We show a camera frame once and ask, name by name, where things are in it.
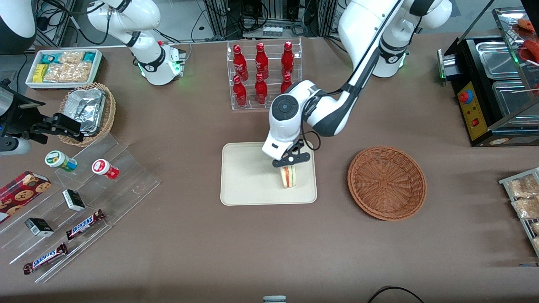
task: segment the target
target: wicker basket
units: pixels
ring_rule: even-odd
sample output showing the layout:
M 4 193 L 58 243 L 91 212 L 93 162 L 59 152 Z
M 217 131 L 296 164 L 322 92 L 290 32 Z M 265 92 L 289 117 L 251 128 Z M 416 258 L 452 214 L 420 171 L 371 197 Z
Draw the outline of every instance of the wicker basket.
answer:
M 348 188 L 356 203 L 371 216 L 404 220 L 415 214 L 426 197 L 421 168 L 404 152 L 375 146 L 357 154 L 348 168 Z
M 88 146 L 93 141 L 97 140 L 98 138 L 102 136 L 106 136 L 110 132 L 110 129 L 112 128 L 112 124 L 114 123 L 114 115 L 116 114 L 116 101 L 114 100 L 114 96 L 105 85 L 100 84 L 100 83 L 92 83 L 89 85 L 81 86 L 75 90 L 90 89 L 90 88 L 99 88 L 107 94 L 107 99 L 105 100 L 105 108 L 103 109 L 103 117 L 101 118 L 101 127 L 100 127 L 101 129 L 99 130 L 99 133 L 96 136 L 84 137 L 84 140 L 82 142 L 79 142 L 68 136 L 59 136 L 60 140 L 63 143 L 85 147 L 85 146 Z M 64 111 L 64 106 L 66 105 L 67 96 L 64 98 L 64 101 L 60 105 L 61 113 Z

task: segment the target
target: brown tablecloth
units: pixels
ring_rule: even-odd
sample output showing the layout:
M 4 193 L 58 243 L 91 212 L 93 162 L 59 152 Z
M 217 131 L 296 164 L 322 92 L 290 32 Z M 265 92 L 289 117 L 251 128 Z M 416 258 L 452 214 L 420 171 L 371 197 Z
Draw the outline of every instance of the brown tablecloth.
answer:
M 113 133 L 162 184 L 45 284 L 0 256 L 0 301 L 365 302 L 385 285 L 427 302 L 537 300 L 539 268 L 517 267 L 536 259 L 497 180 L 539 166 L 539 149 L 469 147 L 451 87 L 436 81 L 436 49 L 455 37 L 416 36 L 396 76 L 370 80 L 346 128 L 315 154 L 318 199 L 308 205 L 221 204 L 222 147 L 268 131 L 267 112 L 230 109 L 226 43 L 194 45 L 185 76 L 163 87 L 140 76 L 127 48 L 101 49 L 100 79 L 118 103 Z M 304 79 L 338 88 L 348 56 L 323 39 L 302 41 Z M 51 114 L 65 94 L 26 95 Z M 43 161 L 52 149 L 79 150 L 49 142 L 0 158 L 0 184 L 24 170 L 52 173 Z M 425 173 L 427 199 L 408 220 L 374 219 L 348 193 L 350 160 L 378 144 L 407 152 Z M 379 302 L 407 299 L 392 291 Z

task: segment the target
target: red button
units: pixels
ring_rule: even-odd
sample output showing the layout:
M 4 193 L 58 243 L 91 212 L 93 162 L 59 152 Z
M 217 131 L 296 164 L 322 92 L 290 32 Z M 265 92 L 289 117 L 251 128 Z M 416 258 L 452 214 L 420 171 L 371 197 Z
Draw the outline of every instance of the red button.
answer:
M 467 92 L 463 92 L 463 93 L 461 93 L 459 95 L 459 101 L 464 103 L 464 102 L 468 101 L 469 97 L 470 96 L 469 96 L 469 94 Z

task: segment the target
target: yellow control panel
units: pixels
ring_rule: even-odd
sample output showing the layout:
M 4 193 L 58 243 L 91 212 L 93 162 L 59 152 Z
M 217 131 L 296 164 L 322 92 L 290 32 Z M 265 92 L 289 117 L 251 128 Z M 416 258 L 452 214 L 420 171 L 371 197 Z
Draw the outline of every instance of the yellow control panel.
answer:
M 457 94 L 457 98 L 459 99 L 470 138 L 475 140 L 486 133 L 488 128 L 471 82 Z

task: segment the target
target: red bottle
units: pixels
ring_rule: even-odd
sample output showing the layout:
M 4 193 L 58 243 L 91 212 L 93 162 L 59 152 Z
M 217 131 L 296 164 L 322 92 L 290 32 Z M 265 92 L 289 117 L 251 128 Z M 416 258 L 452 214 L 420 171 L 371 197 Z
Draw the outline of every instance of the red bottle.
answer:
M 285 51 L 282 53 L 281 64 L 283 77 L 287 72 L 290 75 L 294 73 L 294 54 L 292 53 L 292 42 L 290 41 L 285 42 Z
M 270 75 L 270 67 L 268 63 L 268 56 L 264 51 L 264 43 L 257 43 L 257 56 L 254 61 L 257 65 L 257 73 L 261 73 L 264 79 L 267 79 Z
M 247 90 L 245 89 L 245 86 L 241 83 L 240 77 L 238 75 L 234 75 L 232 81 L 234 81 L 234 86 L 232 87 L 232 90 L 234 91 L 234 98 L 236 99 L 236 103 L 239 107 L 247 106 Z
M 290 87 L 290 85 L 292 85 L 291 79 L 292 76 L 290 75 L 290 73 L 286 73 L 281 83 L 281 94 L 284 94 L 285 91 Z
M 266 99 L 268 97 L 268 86 L 264 82 L 264 76 L 261 73 L 257 74 L 257 82 L 254 84 L 254 90 L 257 91 L 258 104 L 266 104 Z
M 234 45 L 232 48 L 234 50 L 234 69 L 236 75 L 240 76 L 243 82 L 249 79 L 249 72 L 247 71 L 247 61 L 245 56 L 241 53 L 241 47 L 239 45 Z

